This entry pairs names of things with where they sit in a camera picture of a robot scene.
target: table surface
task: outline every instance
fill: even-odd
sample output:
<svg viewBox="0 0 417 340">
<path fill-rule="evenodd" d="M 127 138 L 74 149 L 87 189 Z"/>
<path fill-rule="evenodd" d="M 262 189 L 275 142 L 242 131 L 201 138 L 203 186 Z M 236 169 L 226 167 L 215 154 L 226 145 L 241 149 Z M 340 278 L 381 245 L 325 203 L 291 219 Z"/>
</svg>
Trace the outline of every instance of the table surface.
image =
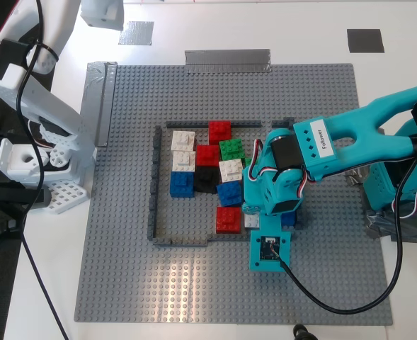
<svg viewBox="0 0 417 340">
<path fill-rule="evenodd" d="M 360 105 L 417 86 L 417 3 L 285 3 L 126 5 L 125 21 L 153 21 L 152 46 L 118 45 L 119 32 L 77 19 L 55 70 L 52 92 L 79 112 L 88 62 L 182 65 L 185 50 L 271 50 L 273 64 L 352 63 Z M 384 54 L 350 54 L 348 28 L 379 28 Z M 404 113 L 384 127 L 394 133 Z M 91 173 L 86 187 L 91 187 Z M 250 339 L 263 332 L 293 339 L 292 326 L 236 324 L 76 323 L 74 307 L 89 202 L 51 215 L 31 212 L 25 235 L 70 339 Z M 396 245 L 382 239 L 391 278 Z M 320 340 L 417 339 L 417 244 L 404 245 L 401 275 L 391 294 L 390 327 L 311 326 Z M 23 249 L 5 339 L 62 339 Z"/>
</svg>

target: lego baseplate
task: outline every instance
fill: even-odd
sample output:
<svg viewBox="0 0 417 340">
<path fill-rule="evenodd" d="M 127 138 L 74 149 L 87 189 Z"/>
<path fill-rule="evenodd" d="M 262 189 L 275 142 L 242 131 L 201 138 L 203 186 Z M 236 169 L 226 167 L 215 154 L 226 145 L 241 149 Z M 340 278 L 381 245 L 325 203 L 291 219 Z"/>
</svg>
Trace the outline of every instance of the lego baseplate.
<svg viewBox="0 0 417 340">
<path fill-rule="evenodd" d="M 199 240 L 215 230 L 217 195 L 169 195 L 166 122 L 260 120 L 259 128 L 233 130 L 250 157 L 253 139 L 264 140 L 275 121 L 357 106 L 351 64 L 273 65 L 272 72 L 253 74 L 119 66 L 108 146 L 96 160 L 75 321 L 392 324 L 388 300 L 366 313 L 340 316 L 317 307 L 284 273 L 250 271 L 249 242 L 156 246 L 147 239 L 151 185 L 159 192 L 157 232 Z M 168 150 L 154 150 L 155 126 Z M 196 139 L 205 144 L 207 132 L 196 132 Z M 159 185 L 151 184 L 153 171 L 159 171 Z M 359 189 L 332 176 L 308 184 L 304 196 L 302 229 L 295 229 L 291 242 L 296 277 L 337 308 L 375 299 L 386 288 L 384 264 L 379 240 L 364 232 Z"/>
</svg>

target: black cable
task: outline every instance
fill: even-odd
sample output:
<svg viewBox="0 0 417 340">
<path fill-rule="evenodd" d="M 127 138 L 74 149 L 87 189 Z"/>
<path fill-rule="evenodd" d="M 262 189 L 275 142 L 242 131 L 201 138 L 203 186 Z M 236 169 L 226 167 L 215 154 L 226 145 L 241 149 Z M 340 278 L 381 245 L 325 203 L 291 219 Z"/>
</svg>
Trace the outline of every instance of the black cable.
<svg viewBox="0 0 417 340">
<path fill-rule="evenodd" d="M 49 294 L 47 293 L 45 284 L 43 283 L 43 281 L 41 279 L 41 276 L 40 276 L 40 273 L 38 272 L 38 268 L 35 264 L 35 261 L 33 260 L 32 253 L 30 252 L 27 241 L 25 240 L 24 233 L 21 233 L 21 241 L 23 243 L 25 252 L 27 253 L 27 257 L 29 258 L 30 264 L 32 265 L 33 272 L 35 273 L 35 276 L 37 277 L 38 283 L 40 284 L 41 290 L 43 291 L 43 294 L 46 298 L 46 301 L 47 301 L 48 305 L 50 306 L 52 315 L 54 315 L 57 326 L 59 326 L 59 329 L 60 329 L 64 339 L 68 340 L 68 336 L 67 336 L 67 333 L 65 332 L 65 328 L 63 327 L 62 323 L 60 322 L 59 315 L 57 314 L 57 311 L 55 310 L 54 305 L 52 304 L 51 298 L 50 298 Z"/>
<path fill-rule="evenodd" d="M 62 336 L 64 337 L 65 340 L 68 340 L 67 333 L 65 332 L 65 329 L 62 326 L 62 323 L 60 322 L 59 315 L 57 315 L 57 312 L 54 308 L 54 305 L 52 304 L 51 298 L 50 298 L 49 294 L 47 293 L 45 284 L 43 283 L 43 281 L 41 279 L 40 273 L 38 272 L 37 266 L 35 265 L 35 261 L 33 260 L 32 254 L 29 250 L 29 246 L 28 246 L 27 241 L 25 240 L 25 236 L 24 236 L 25 219 L 27 218 L 28 212 L 30 211 L 30 209 L 34 205 L 35 201 L 37 200 L 38 196 L 40 195 L 41 189 L 43 187 L 43 181 L 45 180 L 45 170 L 44 170 L 43 162 L 42 162 L 42 159 L 41 159 L 40 151 L 38 150 L 38 146 L 35 143 L 35 140 L 33 139 L 33 136 L 30 133 L 26 122 L 24 121 L 23 112 L 21 110 L 21 100 L 22 100 L 22 97 L 23 97 L 23 92 L 24 92 L 25 86 L 26 86 L 26 84 L 27 84 L 27 82 L 30 78 L 30 75 L 32 74 L 33 67 L 35 66 L 35 63 L 37 62 L 38 55 L 40 54 L 40 47 L 42 45 L 43 36 L 44 36 L 44 32 L 45 32 L 45 24 L 44 24 L 43 9 L 42 9 L 42 6 L 41 6 L 41 1 L 36 0 L 36 3 L 37 3 L 37 10 L 38 10 L 38 28 L 39 28 L 38 39 L 36 41 L 35 51 L 33 53 L 32 59 L 30 61 L 29 67 L 27 68 L 27 71 L 24 75 L 24 78 L 23 78 L 23 80 L 22 80 L 22 82 L 21 82 L 21 84 L 18 88 L 18 95 L 16 97 L 16 112 L 18 113 L 19 122 L 20 122 L 25 134 L 27 135 L 30 143 L 32 144 L 33 151 L 35 152 L 35 156 L 37 157 L 38 166 L 39 166 L 39 169 L 40 169 L 40 180 L 38 181 L 38 186 L 37 186 L 37 189 L 35 191 L 36 192 L 35 199 L 32 200 L 31 202 L 29 202 L 29 204 L 27 205 L 27 207 L 23 211 L 23 218 L 21 220 L 21 225 L 20 225 L 20 233 L 21 233 L 21 241 L 23 243 L 25 252 L 27 253 L 30 264 L 32 265 L 33 271 L 35 273 L 35 276 L 37 277 L 38 283 L 40 284 L 41 290 L 43 291 L 43 294 L 46 297 L 46 301 L 47 301 L 48 305 L 50 306 L 50 309 L 52 311 L 52 314 L 54 315 L 54 318 L 55 318 L 55 321 L 56 321 L 57 325 L 59 326 L 59 329 L 62 333 Z"/>
<path fill-rule="evenodd" d="M 399 279 L 400 270 L 401 270 L 401 263 L 403 259 L 404 254 L 404 247 L 403 242 L 401 239 L 401 227 L 400 227 L 400 198 L 403 193 L 403 189 L 405 186 L 405 183 L 408 181 L 409 176 L 413 173 L 414 168 L 416 168 L 417 165 L 417 157 L 414 157 L 414 160 L 412 161 L 410 167 L 406 171 L 404 177 L 402 178 L 401 182 L 397 186 L 396 194 L 395 194 L 395 212 L 394 212 L 394 219 L 395 219 L 395 230 L 396 230 L 396 240 L 397 240 L 397 260 L 396 265 L 394 269 L 394 275 L 392 276 L 391 282 L 387 286 L 386 290 L 375 300 L 372 302 L 359 307 L 354 308 L 351 310 L 339 310 L 337 308 L 331 307 L 319 299 L 317 299 L 315 296 L 313 296 L 303 285 L 300 283 L 300 281 L 296 278 L 296 276 L 293 274 L 293 272 L 290 270 L 290 268 L 287 266 L 287 264 L 278 257 L 278 260 L 280 262 L 280 266 L 284 269 L 284 271 L 288 274 L 288 276 L 293 280 L 295 285 L 313 302 L 315 302 L 318 306 L 321 308 L 340 315 L 353 315 L 365 312 L 367 310 L 371 310 L 373 307 L 378 306 L 381 302 L 386 300 L 386 298 L 389 296 L 391 291 L 394 289 L 395 285 L 397 284 L 397 281 Z"/>
</svg>

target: blue lego brick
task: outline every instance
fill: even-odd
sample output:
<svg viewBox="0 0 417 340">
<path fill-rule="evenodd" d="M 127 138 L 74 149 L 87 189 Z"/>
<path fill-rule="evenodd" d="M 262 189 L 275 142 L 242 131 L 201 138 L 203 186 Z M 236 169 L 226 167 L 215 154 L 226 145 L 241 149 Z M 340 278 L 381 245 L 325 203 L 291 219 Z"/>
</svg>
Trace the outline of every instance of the blue lego brick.
<svg viewBox="0 0 417 340">
<path fill-rule="evenodd" d="M 226 182 L 216 188 L 223 207 L 240 206 L 243 203 L 243 192 L 239 181 Z"/>
<path fill-rule="evenodd" d="M 177 197 L 194 197 L 194 173 L 193 172 L 171 172 L 171 196 Z"/>
<path fill-rule="evenodd" d="M 280 216 L 280 225 L 294 227 L 296 225 L 296 211 L 290 211 Z"/>
</svg>

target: gray tape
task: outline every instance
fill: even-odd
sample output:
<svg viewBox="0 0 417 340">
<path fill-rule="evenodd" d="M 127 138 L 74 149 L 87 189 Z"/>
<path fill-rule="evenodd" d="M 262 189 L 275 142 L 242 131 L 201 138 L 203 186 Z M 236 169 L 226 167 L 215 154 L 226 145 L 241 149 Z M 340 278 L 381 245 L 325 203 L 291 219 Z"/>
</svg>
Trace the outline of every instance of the gray tape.
<svg viewBox="0 0 417 340">
<path fill-rule="evenodd" d="M 185 51 L 188 73 L 271 72 L 270 50 Z"/>
<path fill-rule="evenodd" d="M 153 21 L 130 21 L 120 33 L 119 45 L 144 45 L 152 44 Z"/>
<path fill-rule="evenodd" d="M 97 147 L 108 144 L 116 74 L 116 63 L 92 62 L 87 65 L 81 116 Z"/>
</svg>

